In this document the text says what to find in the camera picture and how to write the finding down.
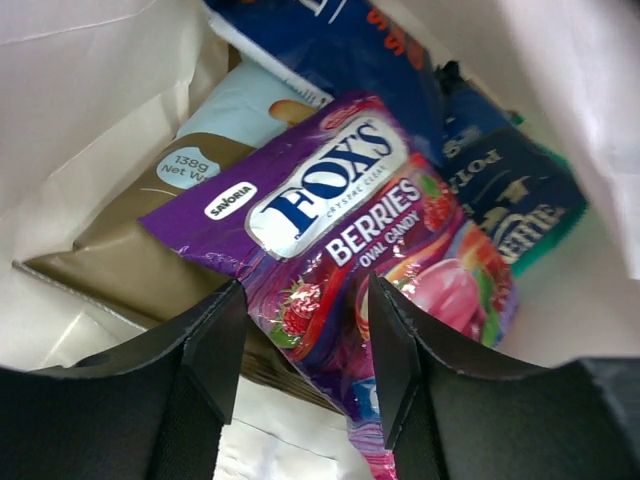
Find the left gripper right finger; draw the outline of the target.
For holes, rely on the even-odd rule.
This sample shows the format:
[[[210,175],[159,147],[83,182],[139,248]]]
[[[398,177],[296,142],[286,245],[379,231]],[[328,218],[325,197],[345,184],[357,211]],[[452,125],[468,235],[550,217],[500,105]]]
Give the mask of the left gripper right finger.
[[[639,362],[554,368],[485,347],[369,278],[384,442],[402,479],[635,479]]]

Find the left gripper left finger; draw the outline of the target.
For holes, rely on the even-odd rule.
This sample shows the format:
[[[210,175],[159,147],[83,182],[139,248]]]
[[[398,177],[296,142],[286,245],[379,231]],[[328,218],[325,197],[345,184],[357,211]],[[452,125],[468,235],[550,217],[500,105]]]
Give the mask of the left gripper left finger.
[[[248,316],[231,281],[70,367],[1,371],[5,479],[210,479]]]

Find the navy kettle chips bag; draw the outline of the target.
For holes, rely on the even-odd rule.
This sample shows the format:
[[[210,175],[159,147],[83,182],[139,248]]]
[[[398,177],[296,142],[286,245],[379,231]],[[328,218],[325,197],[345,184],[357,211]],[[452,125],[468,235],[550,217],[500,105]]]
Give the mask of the navy kettle chips bag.
[[[587,208],[564,159],[515,127],[461,148],[441,175],[516,275],[553,250]]]

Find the purple berry candy bag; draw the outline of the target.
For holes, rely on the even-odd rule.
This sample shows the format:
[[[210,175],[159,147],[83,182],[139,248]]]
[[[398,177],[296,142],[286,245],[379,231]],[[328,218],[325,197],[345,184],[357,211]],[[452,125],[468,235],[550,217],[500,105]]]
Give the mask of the purple berry candy bag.
[[[186,233],[162,244],[238,280],[247,311],[347,419],[377,479],[383,440],[369,331],[371,274],[463,335],[497,344],[512,274],[382,100],[345,94],[162,206]]]

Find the gold blue crisps bag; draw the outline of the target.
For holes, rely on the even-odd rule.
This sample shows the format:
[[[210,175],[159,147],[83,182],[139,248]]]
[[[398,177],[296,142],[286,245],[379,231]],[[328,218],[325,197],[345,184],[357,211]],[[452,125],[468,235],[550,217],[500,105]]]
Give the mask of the gold blue crisps bag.
[[[323,105],[302,98],[262,67],[240,63],[70,250],[25,260],[19,268],[125,312],[139,324],[169,320],[227,279],[162,244],[187,231],[180,217],[184,210],[167,214],[162,206]]]

